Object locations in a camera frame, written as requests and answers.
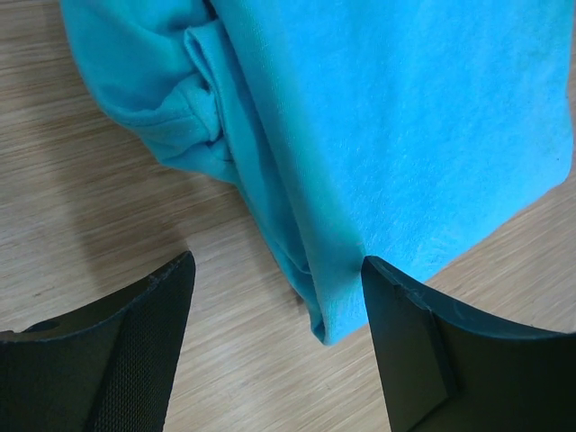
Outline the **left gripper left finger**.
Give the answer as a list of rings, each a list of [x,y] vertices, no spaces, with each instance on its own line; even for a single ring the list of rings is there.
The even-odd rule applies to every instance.
[[[3,431],[161,431],[192,303],[191,252],[79,309],[1,334]]]

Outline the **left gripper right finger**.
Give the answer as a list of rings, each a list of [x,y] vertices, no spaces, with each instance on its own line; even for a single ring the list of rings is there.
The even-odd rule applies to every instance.
[[[392,430],[574,430],[572,333],[489,314],[376,256],[362,284]]]

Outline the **blue t shirt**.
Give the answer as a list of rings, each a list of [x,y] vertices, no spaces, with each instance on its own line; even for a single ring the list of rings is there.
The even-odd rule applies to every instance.
[[[60,7],[98,106],[238,188],[326,345],[365,257],[426,281],[571,170],[571,1]]]

